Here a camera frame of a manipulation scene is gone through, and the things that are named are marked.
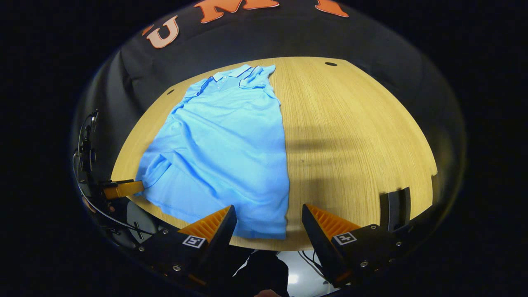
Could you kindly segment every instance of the person's hand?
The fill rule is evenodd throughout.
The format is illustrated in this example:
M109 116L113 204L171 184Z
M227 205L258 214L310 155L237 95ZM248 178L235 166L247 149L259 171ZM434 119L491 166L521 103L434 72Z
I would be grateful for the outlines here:
M275 293L273 290L263 290L263 291L260 291L254 297L280 297L280 295Z

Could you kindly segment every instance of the orange letter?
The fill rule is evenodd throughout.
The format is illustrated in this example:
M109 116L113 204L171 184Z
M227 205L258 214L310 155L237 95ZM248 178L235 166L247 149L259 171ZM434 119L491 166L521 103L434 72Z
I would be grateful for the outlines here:
M339 4L331 0L317 0L319 4L315 5L320 11L328 12L338 16L348 17L348 14L344 12Z
M273 0L246 0L246 4L242 8L244 8L245 10L256 10L258 8L276 6L279 6L279 3Z
M147 28L144 28L143 32L141 33L141 36L144 36L145 34L147 34L147 32L150 31L150 29L152 29L152 27L154 27L154 25L150 25Z
M152 31L151 34L147 35L147 39L150 40L150 43L153 47L160 49L166 47L169 43L173 42L174 39L178 36L178 25L176 24L176 18L178 16L175 15L171 17L168 21L166 21L163 25L167 26L168 28L168 36L166 38L163 38L159 36L159 28Z
M223 12L217 11L217 8L234 13L237 12L240 3L242 3L242 0L204 0L196 4L194 7L199 7L202 9L203 19L200 21L200 23L205 24L221 18L222 15L224 15ZM243 8L245 10L255 10L257 8L275 6L279 6L279 3L273 0L246 0L246 4Z

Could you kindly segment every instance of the wood grain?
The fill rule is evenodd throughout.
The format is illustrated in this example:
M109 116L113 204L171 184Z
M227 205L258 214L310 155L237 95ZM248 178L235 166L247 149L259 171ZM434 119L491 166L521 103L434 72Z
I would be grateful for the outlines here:
M243 64L277 67L269 80L282 103L290 178L288 225L285 240L233 237L230 244L269 250L312 249L300 219L303 203L360 226L380 223L381 192L410 187L411 219L431 205L431 176L437 168L417 123L389 91L361 69L330 58L248 61L168 88L128 135L112 180L135 178L142 154L191 84ZM162 213L144 197L128 198L178 228L189 225Z

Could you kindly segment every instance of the black cable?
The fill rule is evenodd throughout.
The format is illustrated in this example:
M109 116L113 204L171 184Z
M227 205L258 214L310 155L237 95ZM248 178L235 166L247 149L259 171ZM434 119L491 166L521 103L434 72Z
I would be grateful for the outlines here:
M315 262L315 260L314 260L315 250L314 250L314 254L312 255L312 259L310 259L310 257L308 257L308 256L305 254L304 251L303 251L303 255L304 255L304 256L305 256L310 262L314 263L314 265L319 266L319 264L318 264L317 262Z
M299 256L300 256L301 258L303 258L304 262L306 262L306 264L308 264L308 265L309 265L309 266L315 271L315 273L317 273L320 277L322 277L324 280L326 280L326 281L328 282L328 280L323 276L323 274L322 274L317 268L313 267L312 264L310 264L310 262L308 262L308 261L310 260L310 258L307 259L307 258L303 257L303 256L300 254L299 251L297 251L297 253L299 254Z
M91 205L96 211L98 211L98 212L99 212L100 214L102 214L103 216L107 217L108 219L110 219L110 220L112 220L112 221L114 221L114 222L116 222L116 223L118 223L118 224L120 224L120 225L122 225L122 226L124 226L124 227L127 227L127 228L129 228L129 229L132 229L132 230L134 230L134 231L136 231L136 232L142 232L142 233L145 233L145 234L154 235L153 233L150 233L150 232L147 232L147 231L141 230L141 229L136 228L136 227L134 227L134 226L132 226L132 225L129 225L129 224L127 224L127 223L123 223L123 222L121 222L121 221L118 221L118 220L114 219L113 217L107 215L107 214L104 213L103 211L101 211L101 210L100 210L99 208L97 208L95 205L93 205L93 203L90 201L90 199L88 199L88 197L86 196L86 194L85 194L84 191L82 190L81 185L79 184L79 177L78 177L78 175L77 175L77 170L76 170L76 168L75 168L75 157L76 157L76 156L78 157L79 155L78 155L77 153L74 153L74 154L73 154L73 164L72 164L72 165L73 165L73 174L75 175L75 181L77 182L77 187L79 188L79 191L81 191L82 196L86 199L86 201L88 202L88 204L90 204L90 205Z

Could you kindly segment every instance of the table surface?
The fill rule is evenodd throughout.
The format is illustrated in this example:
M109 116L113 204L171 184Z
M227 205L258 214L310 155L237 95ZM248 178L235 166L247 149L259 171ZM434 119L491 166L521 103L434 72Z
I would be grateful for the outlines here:
M361 69L345 60L319 57L248 61L169 87L128 135L111 179L135 178L141 156L191 84L243 64L276 66L269 81L281 101L286 138L288 225L285 240L233 236L231 245L269 250L313 249L301 222L303 203L360 226L380 223L383 192L410 187L411 219L432 204L431 176L437 168L429 144L412 116ZM162 213L142 196L128 198L173 226L189 225Z

